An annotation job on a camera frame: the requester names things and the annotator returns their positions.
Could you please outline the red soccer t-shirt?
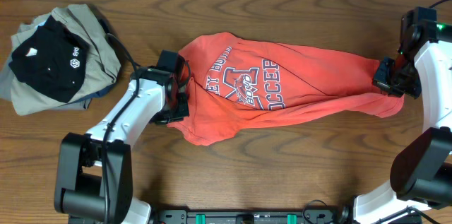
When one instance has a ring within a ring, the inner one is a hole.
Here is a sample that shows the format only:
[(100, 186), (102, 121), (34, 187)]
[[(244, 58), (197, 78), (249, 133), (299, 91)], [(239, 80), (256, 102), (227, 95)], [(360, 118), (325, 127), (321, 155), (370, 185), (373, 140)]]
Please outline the red soccer t-shirt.
[(404, 103), (373, 85), (377, 60), (347, 52), (217, 33), (197, 37), (180, 54), (191, 68), (189, 116), (172, 127), (198, 146), (342, 111), (390, 117)]

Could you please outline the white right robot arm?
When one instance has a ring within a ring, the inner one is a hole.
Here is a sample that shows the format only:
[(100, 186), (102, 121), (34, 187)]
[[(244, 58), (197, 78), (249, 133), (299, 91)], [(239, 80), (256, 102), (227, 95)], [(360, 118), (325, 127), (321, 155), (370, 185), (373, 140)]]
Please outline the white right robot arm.
[(394, 97), (422, 98), (422, 133), (393, 161), (390, 178), (344, 208), (343, 223), (421, 223), (451, 205), (451, 25), (434, 5), (401, 18), (396, 59), (385, 58), (373, 84)]

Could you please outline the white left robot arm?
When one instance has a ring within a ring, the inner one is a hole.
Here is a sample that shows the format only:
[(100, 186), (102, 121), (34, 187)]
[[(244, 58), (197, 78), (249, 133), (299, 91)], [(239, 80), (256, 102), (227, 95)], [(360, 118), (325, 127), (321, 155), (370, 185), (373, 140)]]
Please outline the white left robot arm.
[(148, 223), (150, 204), (133, 195), (131, 149), (149, 122), (188, 114), (181, 69), (140, 68), (107, 116), (61, 142), (54, 208), (69, 223)]

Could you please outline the navy blue folded garment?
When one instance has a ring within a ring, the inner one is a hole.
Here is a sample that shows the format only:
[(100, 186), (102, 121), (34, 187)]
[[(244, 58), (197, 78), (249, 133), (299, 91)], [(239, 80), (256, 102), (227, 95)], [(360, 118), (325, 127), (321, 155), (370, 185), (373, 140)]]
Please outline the navy blue folded garment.
[(113, 89), (113, 87), (115, 86), (115, 84), (111, 84), (105, 88), (103, 88), (102, 90), (99, 90), (97, 92), (91, 93), (89, 95), (86, 95), (83, 99), (92, 99), (92, 98), (101, 98), (103, 96), (105, 96), (106, 94), (108, 94), (108, 92)]

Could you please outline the khaki folded shirt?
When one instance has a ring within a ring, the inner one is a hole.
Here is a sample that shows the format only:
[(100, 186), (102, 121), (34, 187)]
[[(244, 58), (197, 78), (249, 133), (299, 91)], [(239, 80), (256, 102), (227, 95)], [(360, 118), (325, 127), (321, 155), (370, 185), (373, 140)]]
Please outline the khaki folded shirt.
[(21, 24), (17, 33), (11, 36), (12, 49), (31, 37), (50, 16), (89, 44), (85, 80), (70, 102), (59, 102), (19, 82), (9, 67), (12, 57), (8, 57), (1, 70), (1, 99), (12, 102), (20, 116), (44, 110), (85, 110), (93, 99), (84, 100), (86, 95), (117, 82), (121, 68), (117, 53), (106, 39), (107, 31), (100, 24), (101, 14), (86, 4), (56, 7), (50, 13), (34, 18), (30, 24)]

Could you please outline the black polo shirt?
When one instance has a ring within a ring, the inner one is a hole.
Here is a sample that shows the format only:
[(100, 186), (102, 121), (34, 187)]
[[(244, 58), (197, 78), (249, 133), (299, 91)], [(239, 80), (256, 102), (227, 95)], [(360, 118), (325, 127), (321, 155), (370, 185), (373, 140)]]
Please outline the black polo shirt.
[(12, 52), (9, 67), (21, 83), (68, 103), (83, 85), (88, 50), (84, 39), (50, 16)]

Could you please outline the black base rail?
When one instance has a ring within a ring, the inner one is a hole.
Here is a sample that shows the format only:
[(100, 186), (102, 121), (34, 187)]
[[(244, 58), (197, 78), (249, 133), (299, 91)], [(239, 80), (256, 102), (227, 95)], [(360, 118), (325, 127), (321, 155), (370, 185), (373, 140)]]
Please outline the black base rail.
[(302, 224), (338, 223), (332, 210), (308, 209), (304, 212), (196, 212), (166, 210), (154, 212), (149, 224)]

